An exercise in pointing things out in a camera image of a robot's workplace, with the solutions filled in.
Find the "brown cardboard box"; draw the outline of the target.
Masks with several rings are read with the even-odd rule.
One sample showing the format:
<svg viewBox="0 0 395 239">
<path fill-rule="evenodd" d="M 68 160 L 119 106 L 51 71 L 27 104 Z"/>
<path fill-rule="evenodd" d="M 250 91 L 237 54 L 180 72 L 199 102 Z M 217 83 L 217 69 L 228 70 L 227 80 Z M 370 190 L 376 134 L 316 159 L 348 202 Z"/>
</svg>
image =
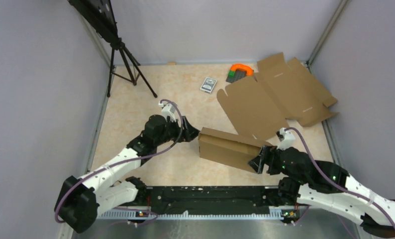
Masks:
<svg viewBox="0 0 395 239">
<path fill-rule="evenodd" d="M 297 58 L 282 52 L 257 62 L 258 71 L 225 86 L 217 100 L 239 135 L 268 140 L 288 120 L 311 127 L 337 115 L 338 100 Z"/>
<path fill-rule="evenodd" d="M 266 141 L 206 127 L 198 135 L 201 158 L 251 173 L 257 171 L 248 162 L 259 154 L 264 145 L 272 146 Z"/>
</svg>

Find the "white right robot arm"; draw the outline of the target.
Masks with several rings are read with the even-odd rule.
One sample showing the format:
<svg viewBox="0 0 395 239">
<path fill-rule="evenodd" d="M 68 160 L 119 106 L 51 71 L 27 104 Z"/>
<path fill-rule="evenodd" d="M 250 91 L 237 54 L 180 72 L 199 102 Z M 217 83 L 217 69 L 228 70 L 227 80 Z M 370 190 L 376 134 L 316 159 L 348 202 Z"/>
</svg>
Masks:
<svg viewBox="0 0 395 239">
<path fill-rule="evenodd" d="M 373 236 L 395 238 L 395 199 L 378 195 L 333 162 L 311 160 L 293 147 L 263 146 L 248 165 L 259 174 L 267 166 L 267 174 L 285 175 L 272 197 L 276 206 L 314 206 L 351 220 Z"/>
</svg>

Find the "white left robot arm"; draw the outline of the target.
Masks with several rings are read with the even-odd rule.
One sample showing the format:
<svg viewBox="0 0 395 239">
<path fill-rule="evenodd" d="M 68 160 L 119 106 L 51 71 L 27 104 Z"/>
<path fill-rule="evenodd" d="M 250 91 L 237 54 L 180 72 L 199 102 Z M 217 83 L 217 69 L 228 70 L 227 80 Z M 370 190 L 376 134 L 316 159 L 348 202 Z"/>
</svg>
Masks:
<svg viewBox="0 0 395 239">
<path fill-rule="evenodd" d="M 98 216 L 119 205 L 142 205 L 146 185 L 136 177 L 118 180 L 159 155 L 158 146 L 169 141 L 191 142 L 199 132 L 185 116 L 150 116 L 141 133 L 113 159 L 83 176 L 70 176 L 64 181 L 54 208 L 56 222 L 67 223 L 75 232 L 83 233 Z"/>
</svg>

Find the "blue playing card deck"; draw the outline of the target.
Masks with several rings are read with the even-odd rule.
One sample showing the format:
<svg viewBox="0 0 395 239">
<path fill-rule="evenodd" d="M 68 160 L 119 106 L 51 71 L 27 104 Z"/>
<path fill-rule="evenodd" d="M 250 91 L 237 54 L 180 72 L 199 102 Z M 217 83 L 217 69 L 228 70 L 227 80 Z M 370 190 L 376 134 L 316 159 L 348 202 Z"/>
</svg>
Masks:
<svg viewBox="0 0 395 239">
<path fill-rule="evenodd" d="M 216 79 L 206 77 L 199 89 L 203 92 L 211 94 L 216 86 L 216 83 Z"/>
</svg>

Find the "grey toy brick plate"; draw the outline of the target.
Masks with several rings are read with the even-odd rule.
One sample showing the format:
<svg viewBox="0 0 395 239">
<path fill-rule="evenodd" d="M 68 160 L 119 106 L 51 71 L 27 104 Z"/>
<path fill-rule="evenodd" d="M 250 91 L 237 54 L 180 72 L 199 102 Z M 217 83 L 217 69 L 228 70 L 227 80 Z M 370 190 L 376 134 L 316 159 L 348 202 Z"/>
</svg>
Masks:
<svg viewBox="0 0 395 239">
<path fill-rule="evenodd" d="M 247 76 L 247 71 L 242 71 L 242 70 L 237 69 L 237 70 L 235 70 L 235 75 L 233 77 L 229 77 L 229 75 L 227 75 L 226 82 L 234 83 L 246 76 Z"/>
</svg>

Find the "orange curved toy piece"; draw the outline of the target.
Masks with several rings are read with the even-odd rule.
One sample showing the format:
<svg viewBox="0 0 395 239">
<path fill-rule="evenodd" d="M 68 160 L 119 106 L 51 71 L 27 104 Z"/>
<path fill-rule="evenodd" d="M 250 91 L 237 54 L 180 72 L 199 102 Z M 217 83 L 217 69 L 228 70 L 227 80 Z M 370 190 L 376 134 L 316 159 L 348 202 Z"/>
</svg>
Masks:
<svg viewBox="0 0 395 239">
<path fill-rule="evenodd" d="M 237 63 L 237 64 L 233 64 L 230 67 L 230 70 L 237 70 L 237 69 L 242 71 L 247 71 L 247 76 L 252 76 L 254 74 L 254 70 L 250 66 L 244 64 Z"/>
</svg>

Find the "black tripod stand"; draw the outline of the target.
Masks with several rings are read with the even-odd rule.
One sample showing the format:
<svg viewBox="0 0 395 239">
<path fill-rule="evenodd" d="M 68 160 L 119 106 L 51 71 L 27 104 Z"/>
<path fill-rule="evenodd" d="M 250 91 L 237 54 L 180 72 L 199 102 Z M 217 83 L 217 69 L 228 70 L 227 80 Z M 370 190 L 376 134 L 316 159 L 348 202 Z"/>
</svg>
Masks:
<svg viewBox="0 0 395 239">
<path fill-rule="evenodd" d="M 139 69 L 139 66 L 141 64 L 136 60 L 136 58 L 132 55 L 132 53 L 127 49 L 124 42 L 122 41 L 122 38 L 118 38 L 116 41 L 110 43 L 110 46 L 111 46 L 111 57 L 110 57 L 109 79 L 108 79 L 106 96 L 108 98 L 110 97 L 110 91 L 111 91 L 111 87 L 112 87 L 112 77 L 117 76 L 121 79 L 131 82 L 134 86 L 137 85 L 138 79 L 142 78 L 144 83 L 147 85 L 147 87 L 151 91 L 153 97 L 157 98 L 158 95 L 153 90 L 153 88 L 149 84 L 148 80 L 145 78 L 142 71 Z M 121 58 L 124 62 L 124 65 L 127 69 L 128 74 L 129 74 L 129 78 L 122 76 L 120 74 L 117 74 L 115 72 L 114 57 L 115 57 L 116 51 L 118 51 L 121 55 Z"/>
</svg>

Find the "black perforated board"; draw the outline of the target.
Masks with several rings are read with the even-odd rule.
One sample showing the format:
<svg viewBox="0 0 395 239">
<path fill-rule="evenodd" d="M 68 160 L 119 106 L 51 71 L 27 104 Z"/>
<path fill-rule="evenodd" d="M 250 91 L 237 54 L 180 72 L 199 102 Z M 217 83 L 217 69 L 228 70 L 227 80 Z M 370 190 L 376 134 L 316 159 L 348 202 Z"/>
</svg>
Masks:
<svg viewBox="0 0 395 239">
<path fill-rule="evenodd" d="M 110 0 L 68 0 L 68 2 L 106 42 L 119 41 Z"/>
</svg>

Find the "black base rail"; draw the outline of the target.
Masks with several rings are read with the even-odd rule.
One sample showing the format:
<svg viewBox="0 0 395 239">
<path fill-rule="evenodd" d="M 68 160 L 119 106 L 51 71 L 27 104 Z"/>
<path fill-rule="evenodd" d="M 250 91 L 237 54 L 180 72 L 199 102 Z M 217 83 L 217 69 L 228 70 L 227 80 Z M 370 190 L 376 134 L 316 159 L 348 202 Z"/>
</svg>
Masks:
<svg viewBox="0 0 395 239">
<path fill-rule="evenodd" d="M 269 214 L 270 207 L 295 204 L 295 196 L 268 186 L 149 186 L 125 203 L 158 215 L 198 216 Z"/>
</svg>

